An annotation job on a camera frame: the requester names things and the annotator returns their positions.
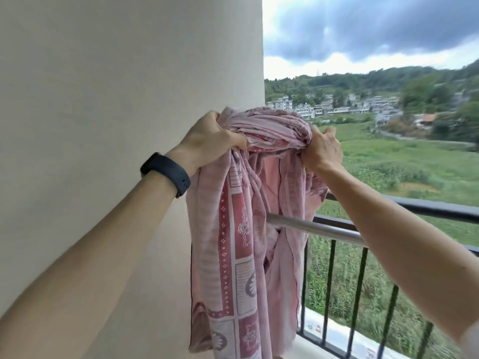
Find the forearm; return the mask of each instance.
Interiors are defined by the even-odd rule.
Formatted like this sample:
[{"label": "forearm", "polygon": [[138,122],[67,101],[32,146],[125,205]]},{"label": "forearm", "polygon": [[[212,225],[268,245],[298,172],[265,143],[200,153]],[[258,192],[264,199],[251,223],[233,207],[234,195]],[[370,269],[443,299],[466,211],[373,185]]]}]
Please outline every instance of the forearm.
[{"label": "forearm", "polygon": [[2,317],[0,358],[82,357],[176,192],[165,176],[148,173]]},{"label": "forearm", "polygon": [[343,168],[318,172],[392,280],[452,338],[479,318],[479,261]]}]

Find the dark cloud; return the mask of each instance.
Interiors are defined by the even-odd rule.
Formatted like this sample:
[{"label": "dark cloud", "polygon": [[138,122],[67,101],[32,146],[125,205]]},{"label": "dark cloud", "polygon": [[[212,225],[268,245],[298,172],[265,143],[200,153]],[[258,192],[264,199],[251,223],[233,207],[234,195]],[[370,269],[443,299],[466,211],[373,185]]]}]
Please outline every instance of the dark cloud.
[{"label": "dark cloud", "polygon": [[311,0],[282,10],[264,51],[293,61],[437,52],[479,34],[479,0]]}]

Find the beige wall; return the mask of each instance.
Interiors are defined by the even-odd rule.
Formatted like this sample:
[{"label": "beige wall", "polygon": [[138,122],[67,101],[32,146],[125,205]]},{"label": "beige wall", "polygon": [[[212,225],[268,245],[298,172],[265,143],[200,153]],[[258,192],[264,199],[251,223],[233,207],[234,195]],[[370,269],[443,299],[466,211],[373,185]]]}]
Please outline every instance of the beige wall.
[{"label": "beige wall", "polygon": [[[264,103],[261,0],[0,0],[0,314],[209,109]],[[184,198],[87,358],[181,358]]]}]

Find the person's right arm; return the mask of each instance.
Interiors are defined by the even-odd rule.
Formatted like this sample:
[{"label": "person's right arm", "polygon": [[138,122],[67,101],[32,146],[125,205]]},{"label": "person's right arm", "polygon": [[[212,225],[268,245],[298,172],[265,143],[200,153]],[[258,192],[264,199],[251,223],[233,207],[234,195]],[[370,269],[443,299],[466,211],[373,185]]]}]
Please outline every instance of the person's right arm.
[{"label": "person's right arm", "polygon": [[479,259],[428,222],[351,176],[334,128],[301,157],[342,205],[392,281],[455,341],[479,319]]}]

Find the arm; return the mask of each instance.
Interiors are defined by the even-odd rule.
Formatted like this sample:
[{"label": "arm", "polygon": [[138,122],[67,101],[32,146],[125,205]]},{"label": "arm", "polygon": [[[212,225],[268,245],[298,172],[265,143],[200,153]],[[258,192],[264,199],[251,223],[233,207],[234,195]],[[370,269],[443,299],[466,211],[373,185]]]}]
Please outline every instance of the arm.
[{"label": "arm", "polygon": [[[209,112],[166,155],[191,176],[246,139]],[[0,319],[0,358],[81,358],[117,305],[144,245],[176,195],[151,171],[37,278]]]},{"label": "arm", "polygon": [[342,166],[335,130],[321,133],[303,151],[356,225],[391,279],[419,310],[458,341],[479,319],[479,260],[461,244],[381,196]]}]

